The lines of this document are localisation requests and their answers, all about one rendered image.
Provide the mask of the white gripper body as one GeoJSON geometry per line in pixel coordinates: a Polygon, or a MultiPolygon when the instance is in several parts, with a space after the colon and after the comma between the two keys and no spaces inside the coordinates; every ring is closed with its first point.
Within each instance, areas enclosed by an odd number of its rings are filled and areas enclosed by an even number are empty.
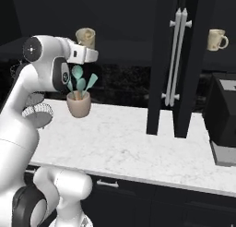
{"type": "Polygon", "coordinates": [[[86,63],[94,63],[98,60],[99,52],[94,49],[87,49],[86,50],[86,56],[85,56],[85,62],[86,63]]]}

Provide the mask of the beige glass cup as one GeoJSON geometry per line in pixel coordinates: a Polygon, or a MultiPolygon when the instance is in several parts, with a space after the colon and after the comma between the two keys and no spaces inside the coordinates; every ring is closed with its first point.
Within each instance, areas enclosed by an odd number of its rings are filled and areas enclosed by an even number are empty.
{"type": "Polygon", "coordinates": [[[91,28],[81,28],[76,32],[77,42],[89,49],[95,49],[96,32],[91,28]]]}

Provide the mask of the green plant in beige pot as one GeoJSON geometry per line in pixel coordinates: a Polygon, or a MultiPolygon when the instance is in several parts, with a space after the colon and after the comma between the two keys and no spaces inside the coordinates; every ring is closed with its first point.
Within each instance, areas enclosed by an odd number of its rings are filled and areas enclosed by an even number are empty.
{"type": "Polygon", "coordinates": [[[69,93],[66,95],[67,107],[75,118],[83,118],[89,115],[91,107],[89,89],[94,86],[98,76],[92,73],[88,82],[86,82],[83,78],[82,67],[74,66],[72,68],[72,77],[76,80],[76,87],[73,88],[72,80],[69,80],[67,84],[69,93]]]}

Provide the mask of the dark cupboard door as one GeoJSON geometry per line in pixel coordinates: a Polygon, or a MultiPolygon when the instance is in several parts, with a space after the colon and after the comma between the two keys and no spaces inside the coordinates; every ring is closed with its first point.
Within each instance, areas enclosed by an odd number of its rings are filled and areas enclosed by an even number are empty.
{"type": "Polygon", "coordinates": [[[187,9],[192,27],[185,29],[183,39],[177,86],[180,100],[175,102],[172,111],[175,137],[187,137],[215,3],[216,0],[181,0],[181,7],[187,9]]]}
{"type": "Polygon", "coordinates": [[[152,44],[152,62],[147,109],[146,133],[148,135],[158,134],[162,87],[165,80],[168,54],[171,51],[170,21],[174,17],[177,7],[178,0],[157,0],[156,3],[156,18],[152,44]]]}

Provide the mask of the black coffee machine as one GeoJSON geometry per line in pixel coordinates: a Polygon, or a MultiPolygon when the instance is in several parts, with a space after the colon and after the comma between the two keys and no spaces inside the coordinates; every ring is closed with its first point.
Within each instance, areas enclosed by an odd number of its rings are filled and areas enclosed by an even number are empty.
{"type": "Polygon", "coordinates": [[[236,74],[212,74],[203,118],[215,164],[236,167],[236,74]]]}

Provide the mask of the dark drawer front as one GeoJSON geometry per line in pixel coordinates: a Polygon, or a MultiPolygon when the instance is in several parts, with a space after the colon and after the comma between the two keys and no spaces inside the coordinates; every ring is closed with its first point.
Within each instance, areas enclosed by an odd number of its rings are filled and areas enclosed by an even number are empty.
{"type": "Polygon", "coordinates": [[[236,197],[158,186],[151,227],[236,227],[236,197]]]}
{"type": "Polygon", "coordinates": [[[91,175],[91,194],[82,208],[94,227],[149,227],[154,185],[91,175]],[[97,185],[100,180],[119,184],[119,188],[97,185]]]}

